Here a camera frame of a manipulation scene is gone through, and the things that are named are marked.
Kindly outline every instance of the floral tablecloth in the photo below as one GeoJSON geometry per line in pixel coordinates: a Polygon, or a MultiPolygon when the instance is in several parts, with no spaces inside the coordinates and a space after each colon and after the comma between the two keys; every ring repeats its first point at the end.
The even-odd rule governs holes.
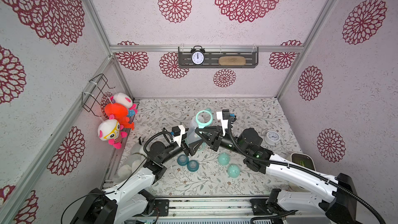
{"type": "MultiPolygon", "coordinates": [[[[130,132],[120,164],[129,156],[139,137],[145,142],[163,127],[168,131],[180,124],[188,127],[192,117],[208,107],[213,112],[212,126],[221,125],[217,123],[215,112],[229,109],[237,117],[232,130],[236,136],[249,127],[253,127],[262,138],[268,130],[274,130],[279,132],[281,142],[270,147],[263,141],[263,147],[284,157],[292,152],[301,152],[277,99],[142,99],[134,119],[135,129],[130,132]]],[[[163,136],[156,140],[166,143],[163,136]]],[[[190,172],[186,166],[178,165],[175,157],[164,164],[167,167],[164,176],[148,189],[149,192],[156,196],[267,195],[273,188],[288,188],[287,181],[250,170],[243,164],[242,155],[223,148],[215,152],[206,146],[190,159],[199,162],[198,171],[190,172]],[[228,176],[228,166],[218,164],[217,157],[221,152],[230,156],[230,164],[240,167],[241,173],[237,178],[228,176]]]]}

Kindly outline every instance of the wall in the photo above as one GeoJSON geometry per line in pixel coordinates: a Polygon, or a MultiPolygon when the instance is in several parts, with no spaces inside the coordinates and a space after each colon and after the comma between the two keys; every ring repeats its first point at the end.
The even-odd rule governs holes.
{"type": "MultiPolygon", "coordinates": [[[[107,55],[80,0],[0,0],[0,19],[2,205],[107,55]]],[[[78,128],[88,141],[84,124],[78,128]]],[[[94,156],[89,150],[83,160],[94,156]]]]}
{"type": "MultiPolygon", "coordinates": [[[[125,93],[113,67],[110,67],[105,75],[108,79],[107,84],[115,87],[109,89],[105,86],[103,89],[105,95],[113,95],[115,92],[125,93]]],[[[93,92],[94,95],[99,93],[99,90],[93,92]]],[[[98,99],[100,103],[108,103],[102,93],[98,99]]],[[[94,113],[105,120],[101,109],[102,107],[95,103],[94,113]]],[[[114,148],[98,138],[97,129],[100,123],[99,117],[85,110],[82,110],[73,123],[69,136],[33,187],[38,197],[34,223],[59,223],[62,212],[71,202],[96,187],[101,188],[114,148]],[[69,169],[65,153],[68,153],[69,161],[74,161],[69,169]]],[[[63,223],[70,223],[82,201],[83,199],[73,204],[65,212],[63,223]]]]}
{"type": "MultiPolygon", "coordinates": [[[[115,45],[300,45],[324,2],[93,0],[109,40],[115,45]]],[[[177,67],[176,53],[164,55],[118,54],[135,97],[273,97],[295,57],[290,54],[286,64],[278,66],[275,62],[283,60],[286,54],[271,58],[269,53],[261,53],[255,69],[188,71],[177,67]],[[219,77],[223,87],[213,82],[219,81],[219,77]]]]}
{"type": "MultiPolygon", "coordinates": [[[[398,0],[340,0],[280,100],[317,170],[350,175],[387,223],[398,218],[397,15],[398,0]]],[[[359,204],[357,220],[370,216],[359,204]]]]}

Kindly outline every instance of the clock face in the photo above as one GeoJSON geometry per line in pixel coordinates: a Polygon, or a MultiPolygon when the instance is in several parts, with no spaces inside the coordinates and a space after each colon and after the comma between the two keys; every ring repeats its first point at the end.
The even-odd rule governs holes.
{"type": "Polygon", "coordinates": [[[267,136],[272,141],[277,141],[279,139],[279,134],[277,134],[276,132],[268,132],[267,136]]]}
{"type": "Polygon", "coordinates": [[[192,54],[192,62],[196,65],[200,65],[205,61],[205,55],[200,52],[196,51],[192,54]]]}

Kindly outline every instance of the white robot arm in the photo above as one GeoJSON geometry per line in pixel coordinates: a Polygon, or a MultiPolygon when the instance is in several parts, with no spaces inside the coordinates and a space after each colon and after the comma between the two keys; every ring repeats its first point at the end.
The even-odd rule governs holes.
{"type": "MultiPolygon", "coordinates": [[[[201,140],[189,145],[184,142],[186,130],[183,126],[173,127],[171,133],[163,131],[149,138],[144,145],[144,151],[148,155],[144,167],[119,185],[106,189],[101,195],[98,194],[97,198],[86,197],[71,224],[94,222],[96,224],[121,224],[138,214],[152,214],[153,209],[156,208],[155,197],[145,188],[150,187],[162,177],[166,171],[162,163],[181,152],[187,156],[195,155],[203,142],[214,151],[217,151],[219,147],[224,147],[239,152],[246,157],[243,163],[251,170],[282,178],[309,191],[289,192],[273,189],[265,205],[262,206],[268,211],[264,215],[286,215],[293,211],[305,211],[324,214],[337,224],[356,223],[357,200],[362,204],[365,202],[356,196],[355,187],[349,176],[341,173],[335,177],[293,164],[271,150],[261,147],[263,139],[253,128],[245,129],[239,137],[233,137],[231,129],[236,118],[229,113],[229,110],[218,112],[217,118],[221,120],[222,126],[196,128],[195,133],[201,137],[201,140]],[[162,134],[171,137],[172,142],[166,138],[170,145],[166,147],[163,142],[157,141],[152,144],[150,151],[147,151],[148,144],[162,134]],[[101,221],[98,221],[98,218],[94,219],[93,216],[102,216],[101,221]]],[[[384,223],[375,210],[372,213],[380,223],[384,223]]]]}

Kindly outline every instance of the wooden brush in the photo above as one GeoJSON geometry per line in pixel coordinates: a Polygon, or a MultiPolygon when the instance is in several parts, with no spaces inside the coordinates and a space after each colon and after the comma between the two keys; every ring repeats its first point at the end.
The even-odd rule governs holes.
{"type": "Polygon", "coordinates": [[[246,59],[243,56],[222,56],[218,59],[218,64],[221,66],[242,66],[246,64],[246,59]]]}

